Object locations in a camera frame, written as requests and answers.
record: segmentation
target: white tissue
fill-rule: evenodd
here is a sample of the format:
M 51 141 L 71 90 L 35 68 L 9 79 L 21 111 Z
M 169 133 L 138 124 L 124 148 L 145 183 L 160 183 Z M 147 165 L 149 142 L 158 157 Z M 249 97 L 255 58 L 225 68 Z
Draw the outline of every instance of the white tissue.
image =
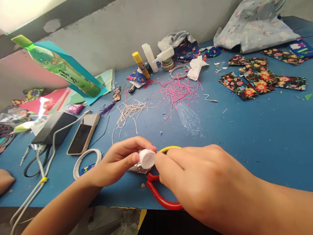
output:
M 209 65 L 209 64 L 202 60 L 201 55 L 195 59 L 192 59 L 190 61 L 190 70 L 187 76 L 194 81 L 198 80 L 201 67 L 206 66 L 206 65 Z

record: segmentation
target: yellow cap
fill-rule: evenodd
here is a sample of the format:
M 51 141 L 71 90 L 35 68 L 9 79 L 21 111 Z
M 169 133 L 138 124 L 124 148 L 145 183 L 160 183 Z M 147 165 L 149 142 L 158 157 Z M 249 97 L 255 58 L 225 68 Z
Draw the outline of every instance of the yellow cap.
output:
M 133 53 L 133 58 L 135 59 L 135 61 L 136 61 L 137 64 L 140 63 L 140 62 L 142 62 L 142 59 L 141 59 L 141 57 L 140 57 L 140 55 L 139 55 L 139 52 L 134 52 L 134 53 Z

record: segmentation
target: light blue floral fabric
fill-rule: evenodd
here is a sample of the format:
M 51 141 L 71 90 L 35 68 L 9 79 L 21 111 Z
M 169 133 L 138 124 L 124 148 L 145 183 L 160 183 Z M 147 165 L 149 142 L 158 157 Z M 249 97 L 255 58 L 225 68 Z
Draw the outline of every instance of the light blue floral fabric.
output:
M 241 45 L 244 54 L 300 38 L 283 21 L 277 19 L 277 12 L 285 1 L 243 0 L 225 28 L 219 28 L 216 32 L 214 46 L 232 49 Z

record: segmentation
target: phone screen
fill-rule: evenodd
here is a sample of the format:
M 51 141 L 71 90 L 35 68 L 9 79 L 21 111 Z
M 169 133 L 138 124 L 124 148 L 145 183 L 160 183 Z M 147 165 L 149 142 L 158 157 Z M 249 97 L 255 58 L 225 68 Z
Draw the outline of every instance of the phone screen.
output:
M 97 118 L 96 114 L 88 114 L 83 118 L 73 142 L 68 149 L 68 154 L 79 154 L 83 151 L 89 133 Z

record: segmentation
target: blue table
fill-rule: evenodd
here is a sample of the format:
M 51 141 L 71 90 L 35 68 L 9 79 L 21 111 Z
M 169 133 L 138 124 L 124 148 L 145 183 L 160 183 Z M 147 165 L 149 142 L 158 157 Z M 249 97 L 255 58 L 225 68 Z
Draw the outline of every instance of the blue table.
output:
M 296 17 L 286 17 L 285 22 L 292 29 L 304 27 L 296 31 L 302 36 L 313 35 L 312 22 Z M 313 38 L 307 38 L 306 41 L 313 45 Z M 201 43 L 200 48 L 210 45 L 213 45 L 212 41 Z M 214 63 L 227 62 L 231 55 L 236 54 L 238 53 L 222 52 L 220 56 L 210 58 L 211 61 L 208 61 L 210 66 L 203 67 L 200 73 L 199 80 L 203 87 L 203 91 L 199 89 L 197 92 L 200 98 L 190 102 L 189 106 L 184 101 L 182 107 L 178 106 L 178 111 L 173 109 L 172 122 L 170 119 L 163 122 L 167 115 L 162 113 L 168 114 L 170 111 L 169 106 L 163 108 L 166 101 L 157 108 L 144 110 L 137 119 L 138 135 L 150 140 L 158 149 L 170 145 L 202 147 L 217 144 L 257 177 L 272 183 L 313 191 L 311 181 L 313 158 L 310 148 L 313 133 L 313 99 L 302 101 L 295 97 L 297 95 L 304 99 L 304 95 L 312 92 L 313 59 L 299 66 L 293 66 L 268 57 L 269 69 L 275 74 L 307 78 L 306 91 L 277 88 L 275 92 L 259 95 L 255 100 L 243 101 L 218 82 L 222 75 L 231 71 L 239 75 L 239 67 L 228 67 L 227 70 L 215 73 Z M 253 53 L 246 57 L 264 56 Z M 124 91 L 129 86 L 126 77 L 136 68 L 137 66 L 132 66 L 116 72 L 117 85 L 122 85 Z M 168 72 L 159 70 L 151 76 L 151 79 L 157 80 L 161 76 L 163 81 L 170 78 Z M 155 107 L 163 98 L 155 92 L 159 88 L 160 86 L 156 84 L 147 89 L 137 89 L 132 98 L 147 102 L 148 107 Z M 210 103 L 204 100 L 203 94 L 209 94 L 210 99 L 219 102 Z M 122 96 L 122 101 L 125 101 L 125 95 Z M 109 94 L 100 98 L 91 107 L 86 107 L 85 110 L 91 109 L 98 113 L 103 104 L 108 105 L 111 102 L 112 94 Z M 115 109 L 109 115 L 107 133 L 93 146 L 102 152 L 106 152 L 112 145 L 112 131 L 120 112 Z M 91 143 L 103 134 L 107 121 L 108 117 L 100 120 Z M 74 181 L 72 171 L 77 156 L 66 155 L 66 151 L 77 127 L 78 124 L 72 127 L 57 150 L 48 174 L 49 180 L 31 203 L 32 207 L 46 206 Z M 114 133 L 114 142 L 117 142 L 118 131 L 119 129 Z M 129 119 L 122 129 L 120 140 L 132 136 L 136 136 L 135 125 L 133 120 Z M 0 155 L 0 168 L 8 170 L 16 178 L 16 182 L 11 187 L 12 192 L 0 198 L 2 207 L 19 207 L 39 181 L 40 176 L 33 178 L 23 176 L 26 164 L 35 157 L 34 152 L 28 155 L 22 167 L 19 166 L 32 137 L 33 134 L 18 135 Z M 92 164 L 95 159 L 94 153 L 88 155 L 81 167 Z M 37 170 L 38 166 L 33 164 L 33 169 L 30 171 Z M 152 169 L 152 173 L 157 173 L 155 168 Z M 104 188 L 92 205 L 164 209 L 147 187 L 141 188 L 141 184 L 145 182 L 146 177 L 143 174 L 126 172 L 116 184 Z M 177 201 L 165 186 L 159 182 L 155 182 L 154 185 L 165 199 Z

